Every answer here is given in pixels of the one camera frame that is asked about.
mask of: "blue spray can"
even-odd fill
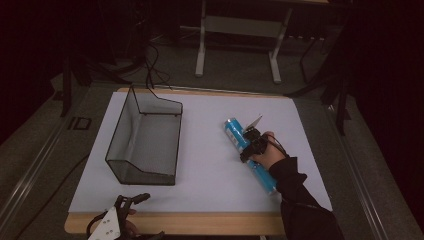
[[[235,118],[230,118],[224,123],[224,130],[228,137],[234,143],[239,153],[249,146],[250,141],[243,137],[243,128]],[[264,187],[268,194],[276,192],[277,181],[271,177],[269,172],[259,163],[253,160],[247,160],[246,164],[253,171],[256,178],[259,180],[261,185]]]

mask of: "black sleeve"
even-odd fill
[[[334,215],[322,208],[303,186],[307,176],[298,173],[296,157],[275,163],[269,172],[277,180],[277,190],[283,199],[281,217],[288,239],[344,239]]]

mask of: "floor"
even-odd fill
[[[210,36],[204,76],[196,78],[194,76],[196,40],[198,39],[196,32],[187,32],[187,37],[181,39],[179,44],[172,44],[168,39],[158,37],[152,41],[152,45],[158,49],[159,53],[155,65],[157,71],[152,72],[153,81],[158,84],[165,81],[175,87],[277,95],[306,86],[298,64],[308,42],[299,39],[288,39],[284,42],[278,57],[283,83],[275,85],[271,80],[267,51],[264,50],[268,47],[266,41],[261,43],[263,46],[260,48],[252,49],[237,41],[232,42],[229,47],[220,42],[219,39],[222,40],[222,38],[225,39],[225,36]],[[326,57],[322,44],[322,42],[316,44],[305,59],[308,77],[319,69]],[[155,59],[156,51],[153,48],[149,49],[148,57],[151,61]],[[122,77],[143,84],[146,75],[147,70],[141,68]],[[19,239],[85,239],[83,235],[66,233],[63,226],[73,192],[84,168],[84,157],[91,150],[111,94],[122,87],[95,73],[93,76],[94,82],[90,87],[81,87],[76,82],[73,83],[74,104],[66,117],[59,117],[62,103],[52,97],[0,146],[0,158],[5,160],[0,169],[0,203],[8,208],[14,206],[14,210],[7,216],[8,221],[1,222],[3,228],[0,231],[0,239],[17,239],[18,235]],[[52,79],[52,84],[57,90],[61,90],[61,79],[61,75]],[[322,134],[325,134],[324,131],[332,128],[331,124],[320,122],[321,119],[325,119],[325,116],[318,119],[307,118],[307,113],[315,111],[315,106],[320,105],[319,96],[322,90],[314,90],[300,98],[300,101],[312,101],[313,104],[305,107],[299,114],[307,119],[304,123],[305,130],[318,133],[322,131]],[[335,214],[346,239],[376,238],[369,227],[363,205],[358,200],[360,191],[355,189],[355,185],[351,185],[351,180],[349,181],[349,167],[347,163],[337,161],[341,159],[334,156],[337,154],[354,156],[356,170],[363,177],[363,185],[366,186],[366,194],[370,195],[371,203],[381,217],[383,232],[387,235],[387,238],[381,239],[423,239],[421,231],[387,170],[375,140],[356,108],[355,99],[349,98],[347,108],[351,120],[345,121],[346,137],[332,137],[333,135],[331,135],[332,138],[330,135],[328,137],[331,138],[329,139],[333,144],[331,146],[348,145],[350,147],[346,149],[353,149],[352,152],[339,152],[336,147],[320,145],[319,139],[323,135],[308,135],[310,142],[314,142],[311,147],[313,152],[317,153],[317,159],[328,159],[328,161],[320,161],[319,168],[323,178],[328,178],[325,182],[328,182],[326,187],[330,196],[337,199],[334,203]],[[72,125],[72,118],[89,118],[92,122],[88,130],[79,130]],[[39,174],[25,175],[34,163],[40,163],[37,166]],[[23,176],[27,176],[26,179],[32,179],[32,181],[28,182],[27,188],[23,190],[25,201],[16,201],[15,198],[11,198],[13,196],[11,194],[16,190],[15,186],[23,179]],[[342,190],[340,186],[349,186],[350,189]],[[8,202],[10,199],[14,199],[15,202]],[[2,216],[7,210],[2,209]],[[167,236],[165,239],[250,238],[245,236]]]

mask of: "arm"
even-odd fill
[[[267,133],[274,142],[273,134]],[[322,208],[303,186],[306,174],[297,171],[297,158],[285,156],[276,147],[268,144],[263,155],[254,155],[253,160],[261,163],[277,180],[281,193],[281,217],[286,235],[297,239],[344,239],[334,215]]]

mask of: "gray floor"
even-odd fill
[[[307,42],[288,39],[284,42],[278,57],[283,83],[275,85],[266,51],[261,49],[228,48],[216,42],[209,42],[206,51],[204,76],[194,76],[197,48],[194,40],[186,39],[179,45],[155,43],[159,59],[155,66],[171,76],[168,84],[179,87],[206,88],[229,91],[258,92],[281,95],[305,86],[299,69],[299,59]],[[154,59],[154,51],[149,58]],[[325,54],[321,44],[305,59],[308,76],[319,68]],[[128,80],[144,83],[146,69],[141,69]],[[160,82],[157,75],[154,81]],[[52,79],[60,89],[61,76]],[[22,206],[13,212],[14,217],[2,232],[2,239],[14,239],[26,223],[48,201],[66,174],[87,155],[94,143],[103,114],[113,91],[122,87],[96,77],[90,88],[75,86],[75,104],[67,118],[60,118],[61,102],[48,100],[8,141],[0,146],[0,203],[4,205],[11,196],[15,185],[25,174],[30,164],[47,153],[44,165],[35,183],[31,186]],[[351,120],[345,121],[346,137],[339,138],[334,124],[325,114],[318,101],[322,89],[317,89],[296,99],[299,114],[317,159],[318,167],[326,184],[336,214],[346,239],[374,239],[363,203],[358,197],[356,185],[351,178],[350,165],[345,161],[351,155],[373,207],[380,217],[388,239],[424,239],[394,183],[370,131],[349,98],[348,112]],[[89,130],[68,129],[72,117],[92,119]],[[51,135],[62,128],[60,135]],[[52,148],[43,148],[47,140]],[[84,239],[83,235],[71,235],[63,225],[73,193],[82,174],[84,164],[79,165],[64,185],[50,200],[47,207],[23,232],[20,239]],[[235,239],[235,237],[167,237],[166,239]]]

